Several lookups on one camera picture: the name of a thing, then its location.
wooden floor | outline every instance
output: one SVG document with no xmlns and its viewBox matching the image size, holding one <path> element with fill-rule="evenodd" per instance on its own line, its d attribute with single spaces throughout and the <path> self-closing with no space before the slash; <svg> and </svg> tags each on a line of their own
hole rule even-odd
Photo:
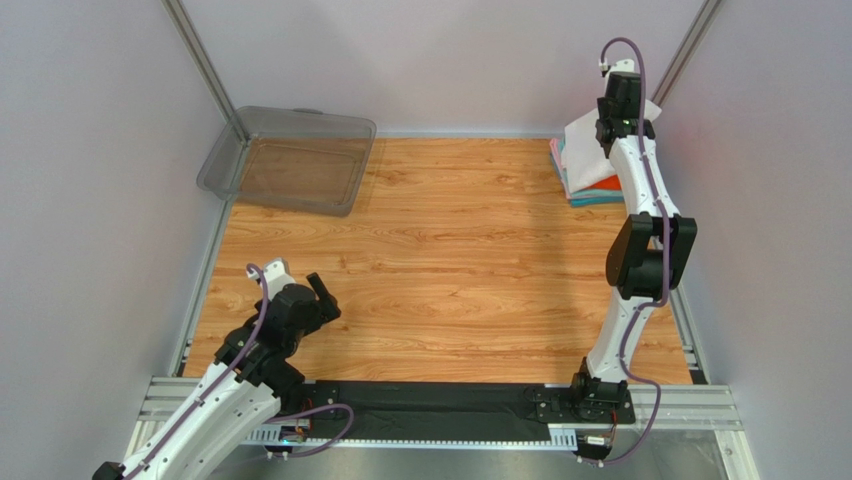
<svg viewBox="0 0 852 480">
<path fill-rule="evenodd" d="M 343 310 L 291 359 L 308 378 L 570 382 L 604 320 L 604 259 L 625 213 L 571 208 L 548 148 L 377 140 L 346 218 L 235 205 L 185 375 L 253 314 L 245 264 L 280 256 L 302 282 L 319 272 Z M 691 383 L 668 308 L 634 367 Z"/>
</svg>

folded towel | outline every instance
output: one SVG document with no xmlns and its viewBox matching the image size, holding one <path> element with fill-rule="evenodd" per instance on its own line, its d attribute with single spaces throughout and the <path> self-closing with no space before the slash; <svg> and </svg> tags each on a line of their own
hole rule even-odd
<svg viewBox="0 0 852 480">
<path fill-rule="evenodd" d="M 568 199 L 572 207 L 624 201 L 624 196 L 622 195 L 621 190 L 612 188 L 613 186 L 618 186 L 620 188 L 621 185 L 618 183 L 618 177 L 608 178 L 598 182 L 600 186 L 609 188 L 587 188 L 578 192 L 569 193 L 567 173 L 557 160 L 559 158 L 560 143 L 561 142 L 555 138 L 550 141 L 550 160 L 553 163 L 553 168 L 556 171 L 557 176 L 562 181 L 562 186 L 565 189 L 565 198 Z"/>
</svg>

connector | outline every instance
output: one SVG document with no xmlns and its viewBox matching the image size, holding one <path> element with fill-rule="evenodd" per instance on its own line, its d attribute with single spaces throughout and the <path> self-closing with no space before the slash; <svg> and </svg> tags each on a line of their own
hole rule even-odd
<svg viewBox="0 0 852 480">
<path fill-rule="evenodd" d="M 597 445 L 600 447 L 607 446 L 607 441 L 605 438 L 592 435 L 586 436 L 586 443 L 588 443 L 589 445 Z"/>
<path fill-rule="evenodd" d="M 606 58 L 603 61 L 598 60 L 598 67 L 601 69 L 601 77 L 606 77 L 606 74 L 609 72 L 611 68 L 609 64 L 606 62 Z"/>
<path fill-rule="evenodd" d="M 290 265 L 282 258 L 267 263 L 263 267 L 263 275 L 266 277 L 266 284 L 269 288 L 269 299 L 272 300 L 275 294 L 280 292 L 285 285 L 296 283 L 296 280 L 290 276 Z M 260 277 L 257 272 L 246 272 L 246 276 L 250 280 L 254 280 L 260 284 Z"/>
</svg>

metal corner post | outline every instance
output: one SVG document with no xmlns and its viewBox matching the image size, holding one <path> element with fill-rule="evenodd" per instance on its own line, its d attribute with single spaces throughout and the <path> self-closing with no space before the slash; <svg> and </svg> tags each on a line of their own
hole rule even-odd
<svg viewBox="0 0 852 480">
<path fill-rule="evenodd" d="M 666 72 L 663 74 L 663 79 L 660 80 L 657 90 L 651 97 L 651 100 L 655 104 L 662 106 L 666 102 L 672 88 L 677 83 L 678 78 L 680 78 L 681 73 L 683 73 L 684 68 L 686 68 L 686 65 L 701 43 L 701 39 L 704 38 L 704 34 L 710 27 L 713 19 L 716 18 L 719 7 L 723 2 L 724 0 L 704 0 L 704 3 L 698 10 L 698 14 L 692 21 L 692 25 L 686 31 L 686 35 L 683 37 L 683 41 L 681 41 L 677 52 L 672 57 L 668 68 L 666 68 Z"/>
<path fill-rule="evenodd" d="M 195 27 L 192 25 L 192 20 L 190 20 L 189 14 L 186 13 L 183 3 L 181 3 L 180 0 L 162 0 L 162 2 L 166 11 L 169 13 L 169 16 L 172 17 L 175 28 L 183 39 L 184 44 L 186 44 L 186 49 L 192 56 L 193 61 L 195 61 L 195 65 L 198 67 L 201 77 L 207 84 L 207 88 L 210 89 L 210 94 L 213 95 L 213 100 L 219 107 L 219 111 L 222 112 L 222 116 L 225 117 L 226 121 L 231 118 L 235 118 L 234 113 L 236 112 L 236 109 L 231 103 L 231 99 L 228 97 L 228 92 L 225 91 L 225 87 L 222 85 L 219 75 L 216 74 L 216 70 L 213 68 L 213 63 L 210 61 L 210 57 L 204 50 L 204 45 L 201 44 L 201 39 L 198 37 Z M 238 118 L 233 123 L 237 137 L 242 139 L 243 143 L 245 143 L 245 141 L 248 140 L 248 134 L 245 127 L 241 124 Z"/>
</svg>

black mounting plate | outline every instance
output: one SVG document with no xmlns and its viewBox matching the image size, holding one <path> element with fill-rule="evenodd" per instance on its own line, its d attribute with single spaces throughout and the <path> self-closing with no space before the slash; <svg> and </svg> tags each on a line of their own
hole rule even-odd
<svg viewBox="0 0 852 480">
<path fill-rule="evenodd" d="M 594 417 L 589 415 L 589 411 L 577 411 L 571 387 L 529 387 L 524 396 L 527 400 L 535 401 L 536 419 L 542 423 L 612 423 L 609 411 Z M 627 392 L 624 402 L 619 405 L 615 414 L 619 424 L 636 423 L 630 391 Z"/>
<path fill-rule="evenodd" d="M 310 401 L 308 408 L 321 407 L 337 403 L 340 396 L 340 385 L 336 382 L 316 382 L 305 383 L 302 385 L 304 392 L 303 403 Z M 334 410 L 328 412 L 317 413 L 312 415 L 313 418 L 335 418 Z"/>
</svg>

